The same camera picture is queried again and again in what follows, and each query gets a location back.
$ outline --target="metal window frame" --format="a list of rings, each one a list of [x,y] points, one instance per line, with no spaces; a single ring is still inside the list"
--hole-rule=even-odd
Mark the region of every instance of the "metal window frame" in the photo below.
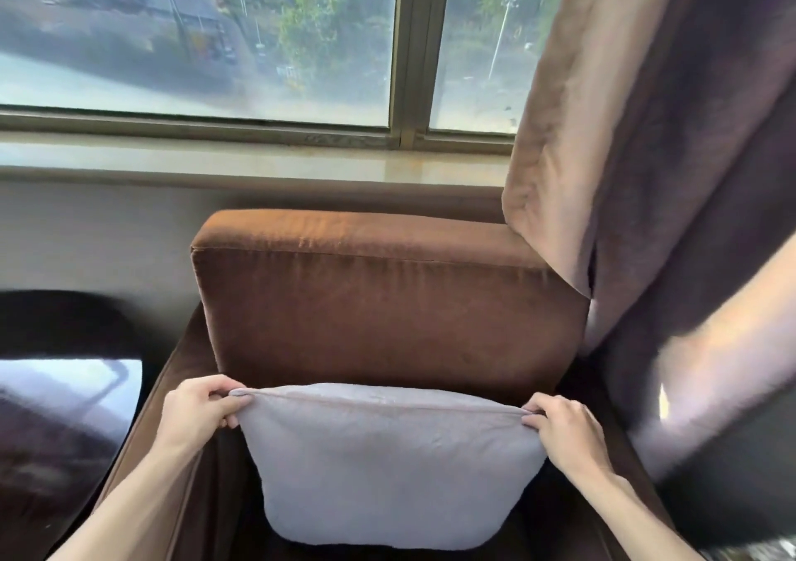
[[[429,131],[446,3],[447,0],[396,0],[387,127],[0,104],[0,131],[511,154],[512,135]]]

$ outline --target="street light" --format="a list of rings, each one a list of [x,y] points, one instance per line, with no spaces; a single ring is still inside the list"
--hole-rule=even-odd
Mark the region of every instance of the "street light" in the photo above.
[[[495,68],[495,60],[498,59],[498,50],[500,49],[500,42],[503,39],[503,29],[505,29],[505,22],[509,18],[509,10],[512,8],[517,8],[519,4],[517,0],[503,0],[501,2],[502,6],[505,6],[505,13],[503,14],[503,23],[500,25],[500,33],[497,35],[497,43],[495,44],[495,54],[492,56],[492,64],[490,65],[490,73],[486,77],[486,80],[489,81],[492,79],[492,71]]]

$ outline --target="white pole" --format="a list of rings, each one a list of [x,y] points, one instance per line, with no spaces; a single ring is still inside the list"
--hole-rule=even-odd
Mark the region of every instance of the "white pole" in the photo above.
[[[490,65],[490,73],[487,75],[486,80],[489,81],[492,79],[492,71],[495,68],[495,60],[498,59],[498,50],[500,49],[500,42],[503,39],[503,29],[505,29],[505,22],[506,19],[509,18],[509,10],[512,7],[514,0],[506,0],[505,1],[505,13],[503,14],[503,23],[500,25],[500,33],[497,35],[497,43],[495,44],[495,54],[492,56],[492,64]]]

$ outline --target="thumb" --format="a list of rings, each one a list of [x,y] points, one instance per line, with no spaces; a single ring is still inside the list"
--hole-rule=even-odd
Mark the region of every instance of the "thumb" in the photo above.
[[[544,415],[525,415],[522,417],[522,424],[542,431],[547,425],[550,425],[550,419]]]
[[[252,403],[254,396],[252,395],[228,395],[213,402],[214,410],[218,418],[224,418],[227,415],[233,415],[238,410]]]

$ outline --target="person's left hand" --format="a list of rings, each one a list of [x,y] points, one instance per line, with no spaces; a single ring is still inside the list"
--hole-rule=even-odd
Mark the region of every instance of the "person's left hand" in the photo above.
[[[245,387],[226,375],[202,376],[184,380],[163,401],[163,415],[153,451],[194,456],[219,427],[238,426],[235,413],[252,401],[251,395],[222,395]]]

